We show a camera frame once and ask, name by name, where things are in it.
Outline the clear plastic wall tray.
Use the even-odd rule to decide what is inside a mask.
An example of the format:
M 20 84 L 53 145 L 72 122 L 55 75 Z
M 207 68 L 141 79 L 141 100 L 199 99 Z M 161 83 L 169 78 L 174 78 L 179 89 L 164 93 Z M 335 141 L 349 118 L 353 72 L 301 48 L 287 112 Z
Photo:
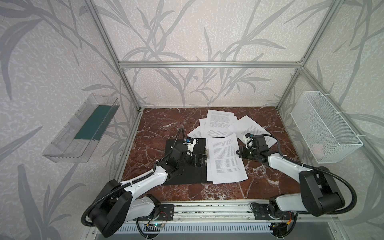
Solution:
M 54 163 L 86 163 L 120 107 L 117 97 L 90 94 L 42 155 Z

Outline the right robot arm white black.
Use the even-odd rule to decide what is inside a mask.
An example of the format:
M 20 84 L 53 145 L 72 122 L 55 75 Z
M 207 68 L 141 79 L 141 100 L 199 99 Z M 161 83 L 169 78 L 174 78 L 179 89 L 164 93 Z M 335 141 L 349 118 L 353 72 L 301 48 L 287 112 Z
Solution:
M 300 185 L 298 194 L 281 195 L 270 199 L 270 212 L 296 212 L 315 217 L 349 212 L 357 202 L 353 187 L 343 178 L 325 167 L 313 167 L 290 159 L 277 147 L 272 151 L 267 145 L 268 134 L 245 134 L 245 146 L 237 155 L 278 170 Z

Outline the white paper under centre stack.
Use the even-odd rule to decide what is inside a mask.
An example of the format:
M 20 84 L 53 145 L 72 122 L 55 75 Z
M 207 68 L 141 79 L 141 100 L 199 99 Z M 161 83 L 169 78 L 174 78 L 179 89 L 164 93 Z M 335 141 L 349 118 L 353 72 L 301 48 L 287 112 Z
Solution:
M 200 121 L 200 126 L 194 129 L 193 131 L 191 131 L 190 133 L 188 133 L 188 137 L 195 138 L 195 139 L 204 138 L 203 130 L 204 130 L 206 119 L 199 119 L 199 121 Z

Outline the pink object in basket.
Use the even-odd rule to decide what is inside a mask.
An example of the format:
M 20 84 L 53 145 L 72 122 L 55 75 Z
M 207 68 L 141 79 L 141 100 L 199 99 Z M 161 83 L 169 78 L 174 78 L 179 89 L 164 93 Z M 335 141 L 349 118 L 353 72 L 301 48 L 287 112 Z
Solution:
M 325 155 L 323 144 L 313 144 L 313 146 L 311 147 L 311 151 L 316 159 L 322 159 Z

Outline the aluminium front rail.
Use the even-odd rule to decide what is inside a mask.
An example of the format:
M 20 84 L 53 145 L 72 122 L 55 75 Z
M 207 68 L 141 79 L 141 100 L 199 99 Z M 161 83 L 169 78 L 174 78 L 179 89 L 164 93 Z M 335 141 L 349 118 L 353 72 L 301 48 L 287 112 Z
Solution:
M 175 223 L 245 223 L 250 221 L 273 222 L 277 220 L 256 220 L 251 211 L 250 204 L 273 204 L 269 200 L 225 200 L 225 201 L 185 201 L 160 203 L 156 199 L 144 197 L 133 201 L 128 208 L 114 206 L 107 211 L 103 208 L 94 208 L 89 219 L 98 228 L 102 229 L 104 223 L 120 228 L 122 224 L 134 221 L 149 221 L 155 205 L 173 204 L 175 213 L 172 221 Z

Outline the blue and black file folder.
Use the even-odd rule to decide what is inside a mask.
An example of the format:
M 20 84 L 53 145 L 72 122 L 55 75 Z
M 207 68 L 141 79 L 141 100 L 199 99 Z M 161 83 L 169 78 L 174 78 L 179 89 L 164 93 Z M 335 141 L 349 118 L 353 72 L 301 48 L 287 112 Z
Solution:
M 205 153 L 207 141 L 206 139 L 196 139 L 197 143 L 194 146 L 193 154 L 198 155 L 200 153 Z M 183 144 L 185 140 L 168 140 L 166 142 L 166 153 L 169 153 L 172 149 L 172 147 L 175 147 L 177 144 Z M 184 171 L 181 175 L 175 176 L 175 177 L 168 177 L 166 182 L 164 183 L 165 186 L 172 186 L 172 185 L 189 185 L 189 184 L 206 184 L 208 183 L 207 180 L 207 164 L 204 167 L 201 168 L 194 168 L 188 165 L 187 159 L 186 159 L 186 166 L 184 168 Z

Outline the aluminium cage frame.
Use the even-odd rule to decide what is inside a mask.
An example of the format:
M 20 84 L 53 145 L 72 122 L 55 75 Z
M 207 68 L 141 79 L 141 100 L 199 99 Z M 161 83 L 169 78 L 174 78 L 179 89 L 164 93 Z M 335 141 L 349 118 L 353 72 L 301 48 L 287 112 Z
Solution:
M 207 57 L 193 60 L 177 51 L 168 51 L 168 40 L 190 20 L 193 11 L 207 8 L 206 17 L 218 16 L 212 1 L 179 1 L 181 9 L 169 27 L 164 19 L 166 1 L 150 1 L 156 9 L 152 17 L 142 10 L 128 8 L 127 1 L 91 1 L 97 25 L 112 52 L 119 74 L 127 83 L 138 109 L 149 105 L 135 86 L 144 69 L 158 70 L 170 87 L 179 92 L 174 107 L 211 107 L 222 99 L 224 107 L 260 105 L 267 94 L 277 96 L 276 106 L 288 100 L 294 82 L 284 89 L 258 87 L 261 69 L 308 69 L 316 55 L 324 61 L 313 76 L 341 108 L 341 117 L 353 124 L 354 138 L 363 142 L 368 158 L 381 168 L 384 164 L 384 3 L 383 1 L 304 1 L 305 9 L 297 16 L 312 18 L 325 11 L 318 30 L 301 59 L 264 61 L 263 52 L 250 46 L 285 49 L 281 29 L 276 39 L 262 33 L 284 14 L 298 9 L 298 1 L 275 1 L 275 7 L 260 23 L 255 18 L 263 12 L 266 1 L 253 1 L 248 9 L 248 23 L 241 37 L 225 50 L 215 51 L 211 36 L 203 31 Z

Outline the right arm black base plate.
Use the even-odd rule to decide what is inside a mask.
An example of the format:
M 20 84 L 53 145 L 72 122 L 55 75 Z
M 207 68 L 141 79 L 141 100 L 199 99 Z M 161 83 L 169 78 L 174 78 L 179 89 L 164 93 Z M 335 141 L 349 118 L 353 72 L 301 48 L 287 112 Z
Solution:
M 250 208 L 256 220 L 277 220 L 287 222 L 293 218 L 291 212 L 283 212 L 275 204 L 251 203 Z

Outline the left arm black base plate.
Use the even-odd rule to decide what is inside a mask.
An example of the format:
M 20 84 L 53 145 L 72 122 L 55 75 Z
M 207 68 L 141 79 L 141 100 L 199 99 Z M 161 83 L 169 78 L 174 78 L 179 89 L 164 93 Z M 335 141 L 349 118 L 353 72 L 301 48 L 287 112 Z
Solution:
M 173 204 L 161 204 L 155 205 L 154 209 L 147 216 L 148 220 L 159 220 L 159 221 L 172 221 L 175 213 L 175 205 Z

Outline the metal folder clip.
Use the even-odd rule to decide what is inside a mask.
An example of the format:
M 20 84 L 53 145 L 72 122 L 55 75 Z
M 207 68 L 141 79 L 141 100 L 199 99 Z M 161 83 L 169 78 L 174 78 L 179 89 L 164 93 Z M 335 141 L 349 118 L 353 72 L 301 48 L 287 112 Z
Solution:
M 206 151 L 205 151 L 205 153 L 206 153 L 206 155 L 207 155 L 207 159 L 209 159 L 210 156 L 209 156 L 209 148 L 208 148 L 208 146 L 206 146 Z

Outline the white printed paper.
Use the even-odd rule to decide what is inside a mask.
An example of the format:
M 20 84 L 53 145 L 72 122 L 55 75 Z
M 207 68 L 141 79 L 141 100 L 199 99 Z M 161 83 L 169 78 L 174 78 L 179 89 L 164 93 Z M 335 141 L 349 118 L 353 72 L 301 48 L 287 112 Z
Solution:
M 237 121 L 234 113 L 222 112 L 216 110 L 208 110 L 203 137 L 204 138 L 220 138 L 227 137 L 233 132 L 229 126 Z
M 262 126 L 252 120 L 249 116 L 244 116 L 230 125 L 228 129 L 235 133 L 244 144 L 246 144 L 246 134 L 252 135 L 271 135 Z
M 243 182 L 248 179 L 235 134 L 225 138 L 207 139 L 213 184 Z
M 243 182 L 248 179 L 243 162 L 237 155 L 225 158 L 215 157 L 214 152 L 209 153 L 207 159 L 207 180 L 213 184 L 227 184 Z

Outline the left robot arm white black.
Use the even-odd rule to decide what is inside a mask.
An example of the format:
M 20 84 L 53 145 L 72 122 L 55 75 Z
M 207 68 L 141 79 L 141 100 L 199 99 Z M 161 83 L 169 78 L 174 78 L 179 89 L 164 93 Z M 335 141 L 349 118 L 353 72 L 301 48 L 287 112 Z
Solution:
M 105 238 L 123 223 L 160 215 L 161 203 L 148 191 L 157 186 L 207 183 L 205 139 L 167 141 L 165 156 L 148 172 L 128 181 L 110 180 L 81 216 L 81 223 L 96 227 Z

